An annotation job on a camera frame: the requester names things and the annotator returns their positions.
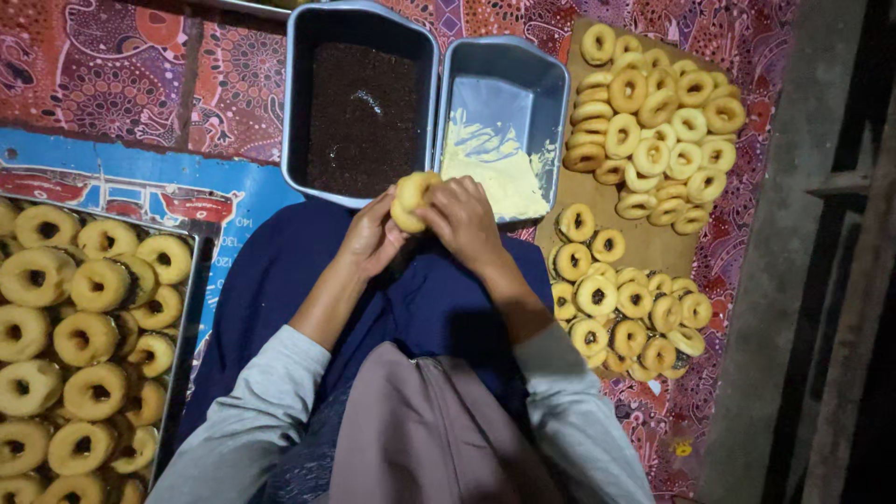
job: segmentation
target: navy blue cloth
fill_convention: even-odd
[[[230,393],[243,367],[295,314],[335,256],[351,217],[343,207],[309,199],[281,209],[251,235],[220,292],[209,347],[194,379],[178,445],[205,421],[211,402]],[[508,237],[502,240],[531,288],[546,307],[553,307],[538,247]],[[409,357],[465,359],[527,432],[528,392],[504,322],[481,283],[433,237],[409,252],[403,271],[379,275],[362,295],[323,375],[312,422],[331,394],[350,389],[366,356],[379,343],[392,341]]]

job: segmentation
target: cardboard sheet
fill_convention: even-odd
[[[595,21],[585,18],[576,20],[573,25],[573,39],[569,49],[569,58],[566,68],[572,77],[572,91],[569,95],[569,113],[573,112],[575,102],[575,89],[582,78],[597,70],[609,69],[609,66],[594,67],[585,63],[582,59],[580,43],[582,35]],[[616,35],[631,35],[625,30],[616,29]],[[662,42],[637,36],[641,41],[644,51],[653,48],[663,48],[672,63],[680,59],[692,59],[700,68],[708,71],[718,71],[718,67],[702,61],[696,56],[690,55],[679,48],[673,48]],[[573,128],[566,120],[564,141],[569,138]],[[590,173],[575,173],[566,168],[560,169],[559,187],[554,209],[538,225],[535,243],[541,247],[545,257],[551,248],[561,243],[554,231],[556,216],[564,208],[574,203],[585,203],[594,212],[594,220],[598,229],[611,228],[622,231],[625,237],[625,255],[613,263],[614,267],[634,266],[641,269],[658,270],[672,276],[690,276],[691,264],[694,261],[694,248],[697,245],[699,233],[689,236],[679,236],[671,226],[655,227],[647,223],[646,219],[628,221],[616,215],[616,202],[619,201],[618,188],[599,184]]]

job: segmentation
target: red patterned cloth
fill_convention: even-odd
[[[717,62],[744,92],[747,127],[737,165],[702,231],[694,279],[711,298],[707,352],[659,392],[631,380],[604,383],[642,455],[658,498],[691,495],[700,475],[725,349],[728,313],[788,60],[797,0],[383,0],[452,40],[513,34],[565,61],[576,15],[663,39]],[[245,16],[184,16],[183,4],[112,0],[0,0],[0,120],[88,135],[189,147],[259,162],[280,158],[283,29]],[[187,68],[191,50],[198,68]],[[191,99],[182,99],[196,75]],[[189,117],[189,126],[178,119]],[[534,228],[515,236],[534,239]],[[673,446],[693,453],[676,456]]]

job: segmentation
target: person's left hand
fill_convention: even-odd
[[[395,186],[362,208],[351,220],[336,259],[343,267],[356,268],[364,280],[382,272],[408,238],[389,216]]]

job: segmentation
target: person's right hand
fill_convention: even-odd
[[[430,205],[418,208],[417,216],[474,274],[481,276],[509,257],[482,184],[469,176],[449,178],[426,196]]]

